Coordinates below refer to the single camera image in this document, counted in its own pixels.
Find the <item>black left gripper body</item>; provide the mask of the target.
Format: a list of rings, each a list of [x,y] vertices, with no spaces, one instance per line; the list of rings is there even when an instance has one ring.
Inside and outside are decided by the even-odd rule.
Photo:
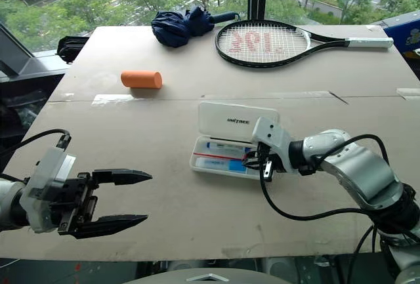
[[[97,226],[92,221],[98,197],[98,188],[88,172],[65,180],[62,189],[49,205],[51,219],[59,235],[71,235],[76,239],[98,237]]]

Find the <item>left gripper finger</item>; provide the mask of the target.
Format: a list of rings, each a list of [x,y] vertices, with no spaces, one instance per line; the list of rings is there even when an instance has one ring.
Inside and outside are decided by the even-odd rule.
[[[100,169],[92,173],[97,184],[131,185],[153,179],[151,174],[131,169]]]
[[[79,238],[102,237],[113,235],[145,221],[148,215],[123,214],[103,216],[94,222],[85,222],[79,226]]]

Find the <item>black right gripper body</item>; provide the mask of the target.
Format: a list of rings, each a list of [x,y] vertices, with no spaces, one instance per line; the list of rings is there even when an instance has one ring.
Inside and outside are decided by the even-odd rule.
[[[257,165],[262,182],[271,182],[274,172],[285,172],[280,156],[262,142],[257,146]]]

